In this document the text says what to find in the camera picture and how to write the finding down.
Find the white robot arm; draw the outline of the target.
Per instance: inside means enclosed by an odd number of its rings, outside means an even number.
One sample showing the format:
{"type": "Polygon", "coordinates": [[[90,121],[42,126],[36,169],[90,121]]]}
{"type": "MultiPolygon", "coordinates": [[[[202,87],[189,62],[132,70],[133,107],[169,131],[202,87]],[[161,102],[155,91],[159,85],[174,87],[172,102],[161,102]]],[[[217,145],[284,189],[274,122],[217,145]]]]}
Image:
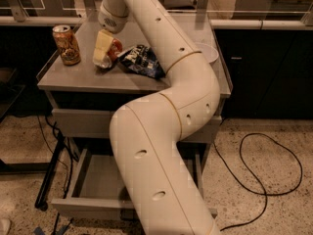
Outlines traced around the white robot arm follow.
{"type": "Polygon", "coordinates": [[[135,211],[146,235],[221,235],[177,148],[216,112],[218,79],[158,0],[102,1],[99,22],[108,31],[122,31],[128,17],[170,84],[126,103],[110,123],[113,155],[135,211]]]}

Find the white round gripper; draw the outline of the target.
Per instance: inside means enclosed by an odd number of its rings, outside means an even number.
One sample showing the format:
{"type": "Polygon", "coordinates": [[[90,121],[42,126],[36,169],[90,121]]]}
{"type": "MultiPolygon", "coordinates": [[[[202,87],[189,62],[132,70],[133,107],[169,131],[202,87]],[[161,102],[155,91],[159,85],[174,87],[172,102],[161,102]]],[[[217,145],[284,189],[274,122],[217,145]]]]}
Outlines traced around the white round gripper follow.
{"type": "Polygon", "coordinates": [[[104,5],[100,6],[98,22],[104,29],[98,32],[94,48],[93,63],[96,66],[110,66],[112,64],[112,60],[108,54],[113,41],[110,32],[121,32],[127,23],[128,16],[129,11],[125,6],[111,8],[107,8],[104,5]]]}

